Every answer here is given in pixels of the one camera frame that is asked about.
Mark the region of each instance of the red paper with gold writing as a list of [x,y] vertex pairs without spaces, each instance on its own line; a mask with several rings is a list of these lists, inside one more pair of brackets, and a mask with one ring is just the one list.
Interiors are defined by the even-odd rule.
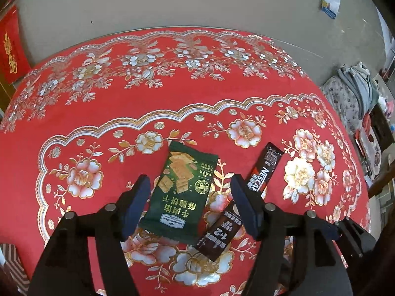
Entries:
[[30,71],[19,39],[18,11],[13,6],[0,20],[0,70],[11,84]]
[[[269,141],[284,155],[265,201],[369,227],[363,173],[340,120],[290,56],[254,34],[175,27],[81,44],[24,78],[0,128],[0,238],[17,245],[29,274],[66,211],[96,212],[139,174],[153,188],[171,140],[219,155],[201,229],[232,199],[231,176],[247,176]],[[239,295],[258,244],[242,227],[211,263],[137,229],[122,248],[141,295]],[[291,250],[287,239],[284,255]],[[97,260],[92,270],[102,289]]]

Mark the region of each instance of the gold calligraphy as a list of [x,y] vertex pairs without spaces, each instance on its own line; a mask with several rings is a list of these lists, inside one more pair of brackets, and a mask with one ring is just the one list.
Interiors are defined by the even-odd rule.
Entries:
[[11,53],[12,50],[12,45],[11,45],[11,40],[9,39],[7,33],[4,35],[4,49],[5,53],[8,55],[8,63],[9,63],[9,73],[17,73],[18,72],[18,65],[17,62],[15,61],[14,56]]

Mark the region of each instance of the black robotic claw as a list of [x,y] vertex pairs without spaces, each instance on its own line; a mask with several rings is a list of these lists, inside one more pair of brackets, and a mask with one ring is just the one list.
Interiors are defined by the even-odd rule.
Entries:
[[[88,237],[95,237],[100,272],[108,296],[139,295],[120,245],[132,235],[151,191],[141,175],[132,190],[122,193],[97,213],[67,212],[53,232],[36,266],[28,296],[97,295],[90,271]],[[67,277],[67,284],[60,280]]]
[[[348,217],[330,224],[312,210],[286,213],[250,191],[239,174],[231,179],[231,191],[246,231],[261,240],[242,296],[273,296],[278,283],[288,289],[287,296],[353,295],[359,259],[375,246],[368,232]],[[294,237],[291,263],[283,258],[285,236]],[[348,270],[333,241],[349,262]]]

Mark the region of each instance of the gold circular emblem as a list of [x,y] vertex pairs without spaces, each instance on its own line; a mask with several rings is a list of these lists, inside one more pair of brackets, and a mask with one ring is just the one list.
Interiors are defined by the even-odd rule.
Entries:
[[199,194],[204,195],[208,193],[209,188],[210,188],[210,184],[204,179],[200,179],[195,183],[195,190]]

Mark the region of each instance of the red and black package design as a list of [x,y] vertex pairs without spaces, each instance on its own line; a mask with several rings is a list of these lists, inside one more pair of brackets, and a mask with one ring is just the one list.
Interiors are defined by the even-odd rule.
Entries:
[[274,144],[267,143],[248,177],[247,186],[251,191],[264,191],[283,154]]
[[[247,177],[251,191],[262,193],[284,153],[269,142],[260,154],[257,163]],[[234,238],[242,225],[234,201],[231,201],[217,221],[198,240],[195,248],[208,259],[216,261]]]

